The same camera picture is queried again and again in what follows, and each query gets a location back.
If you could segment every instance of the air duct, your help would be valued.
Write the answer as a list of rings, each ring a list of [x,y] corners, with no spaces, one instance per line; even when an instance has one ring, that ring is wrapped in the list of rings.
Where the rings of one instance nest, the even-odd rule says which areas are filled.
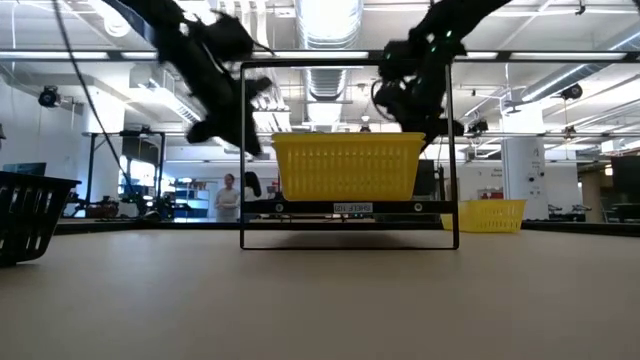
[[[345,50],[355,47],[362,22],[363,0],[296,0],[300,47],[305,50]],[[347,70],[305,70],[308,100],[344,99]],[[340,119],[342,105],[307,105],[309,120],[330,124]]]
[[[640,49],[640,24],[636,24],[622,33],[604,42],[596,50],[601,51],[638,51]],[[535,102],[559,93],[569,86],[586,79],[611,64],[567,65],[527,87],[520,94],[523,102]]]

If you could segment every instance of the yellow plastic basket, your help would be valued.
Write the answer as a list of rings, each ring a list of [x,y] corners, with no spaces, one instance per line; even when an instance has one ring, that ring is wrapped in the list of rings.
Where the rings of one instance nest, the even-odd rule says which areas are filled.
[[[517,233],[522,225],[526,200],[471,200],[458,204],[460,231],[471,233]],[[441,215],[445,230],[453,228],[452,215]]]
[[[421,133],[274,134],[289,201],[410,200]]]

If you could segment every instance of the cable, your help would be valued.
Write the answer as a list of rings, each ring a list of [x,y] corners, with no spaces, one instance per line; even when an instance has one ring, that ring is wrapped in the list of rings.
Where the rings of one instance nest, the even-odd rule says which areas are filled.
[[[109,149],[111,150],[111,154],[113,155],[113,159],[115,160],[116,164],[118,164],[118,168],[122,172],[122,175],[123,175],[123,177],[124,177],[124,179],[125,179],[125,181],[127,183],[127,188],[133,194],[135,192],[133,191],[133,185],[131,185],[131,178],[129,177],[129,174],[127,174],[124,171],[122,166],[120,166],[120,157],[118,156],[118,153],[116,152],[116,149],[113,146],[113,142],[111,141],[111,138],[109,137],[109,134],[107,134],[107,130],[105,130],[104,125],[102,124],[102,121],[100,121],[100,117],[98,115],[98,111],[96,110],[96,106],[93,103],[93,99],[91,98],[91,94],[89,93],[89,88],[87,87],[87,83],[84,81],[84,77],[82,76],[82,73],[80,72],[80,67],[78,66],[78,62],[76,61],[76,58],[73,55],[73,49],[71,48],[71,41],[69,41],[69,34],[67,33],[67,29],[64,26],[64,21],[62,20],[62,11],[60,10],[60,4],[58,3],[58,0],[51,0],[51,3],[53,5],[53,8],[55,9],[56,21],[58,22],[58,28],[60,29],[60,35],[62,35],[62,40],[64,41],[64,46],[65,46],[67,52],[69,53],[69,59],[71,60],[71,65],[73,65],[73,70],[75,71],[76,76],[78,77],[78,80],[80,81],[80,85],[82,86],[82,91],[84,92],[84,95],[87,97],[87,102],[89,103],[89,107],[91,108],[91,112],[93,113],[93,116],[95,116],[96,122],[100,126],[100,130],[102,131],[102,134],[104,135],[104,139],[107,142],[107,145],[109,146]]]

